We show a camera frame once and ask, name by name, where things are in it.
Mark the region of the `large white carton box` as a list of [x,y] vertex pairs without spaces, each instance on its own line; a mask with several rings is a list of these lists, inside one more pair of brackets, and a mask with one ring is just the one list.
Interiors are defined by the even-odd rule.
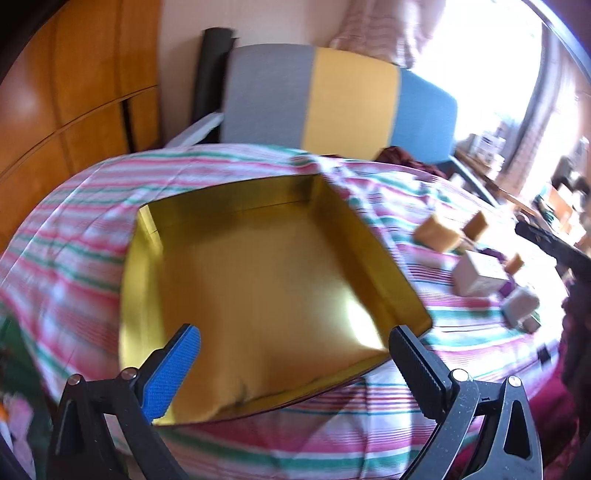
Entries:
[[454,292],[462,297],[489,297],[509,280],[498,259],[467,251],[452,270]]

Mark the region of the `striped bed sheet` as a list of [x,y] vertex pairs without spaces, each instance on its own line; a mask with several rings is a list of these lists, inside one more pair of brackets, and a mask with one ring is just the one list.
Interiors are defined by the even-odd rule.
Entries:
[[192,479],[397,479],[428,441],[388,351],[409,325],[481,381],[551,377],[567,289],[514,220],[409,168],[249,144],[145,151],[58,186],[1,257],[49,395],[197,360],[156,429]]

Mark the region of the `gold metal tin box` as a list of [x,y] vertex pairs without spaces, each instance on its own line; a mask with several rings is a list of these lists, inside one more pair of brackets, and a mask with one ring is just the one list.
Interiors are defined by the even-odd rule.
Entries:
[[161,426],[300,402],[390,358],[398,325],[433,324],[394,251],[325,175],[266,177],[149,202],[120,294],[119,361],[141,364],[183,325],[197,360]]

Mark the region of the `black rolled mat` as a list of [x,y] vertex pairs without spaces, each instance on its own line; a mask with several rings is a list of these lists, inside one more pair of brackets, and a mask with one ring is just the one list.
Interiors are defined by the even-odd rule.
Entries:
[[202,31],[193,85],[192,123],[221,108],[228,56],[235,40],[235,30],[230,28]]

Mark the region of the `wooden bedside desk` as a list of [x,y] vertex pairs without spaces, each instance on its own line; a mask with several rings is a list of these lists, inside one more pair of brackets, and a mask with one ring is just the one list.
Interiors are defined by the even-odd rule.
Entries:
[[570,245],[576,242],[574,234],[577,223],[575,212],[553,187],[544,187],[541,194],[533,199],[512,194],[493,178],[494,171],[484,161],[473,157],[457,147],[455,157],[471,170],[484,184],[489,193],[499,202],[509,202],[517,211],[523,211],[532,217],[542,228],[556,234]]

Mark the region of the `pink patterned curtain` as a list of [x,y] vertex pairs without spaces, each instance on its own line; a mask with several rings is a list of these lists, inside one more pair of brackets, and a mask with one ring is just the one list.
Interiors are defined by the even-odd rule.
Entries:
[[442,0],[351,1],[329,46],[411,69],[445,7]]

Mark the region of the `large yellow sponge block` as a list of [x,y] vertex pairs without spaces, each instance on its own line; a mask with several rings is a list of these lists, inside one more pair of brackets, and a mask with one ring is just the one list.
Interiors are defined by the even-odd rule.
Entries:
[[413,239],[431,250],[445,253],[457,248],[463,237],[460,230],[446,226],[436,215],[431,215],[415,229]]

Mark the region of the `small yellow sponge wedge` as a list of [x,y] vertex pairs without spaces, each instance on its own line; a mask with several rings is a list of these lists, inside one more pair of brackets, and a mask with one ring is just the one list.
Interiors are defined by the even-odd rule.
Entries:
[[489,223],[486,215],[482,211],[479,211],[462,228],[462,231],[469,240],[476,242],[482,237],[488,227]]

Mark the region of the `maroon cloth by headboard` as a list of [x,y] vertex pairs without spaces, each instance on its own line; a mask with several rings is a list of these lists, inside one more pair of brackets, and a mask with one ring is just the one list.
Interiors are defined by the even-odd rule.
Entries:
[[376,158],[377,162],[399,165],[422,172],[429,173],[434,176],[446,178],[445,173],[438,167],[423,163],[416,160],[409,152],[399,146],[391,146],[383,149]]

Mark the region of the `wooden wardrobe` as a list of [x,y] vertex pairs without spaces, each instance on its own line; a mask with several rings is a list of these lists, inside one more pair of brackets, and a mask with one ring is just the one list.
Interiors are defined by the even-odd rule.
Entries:
[[1,82],[1,244],[62,182],[162,138],[158,1],[67,1]]

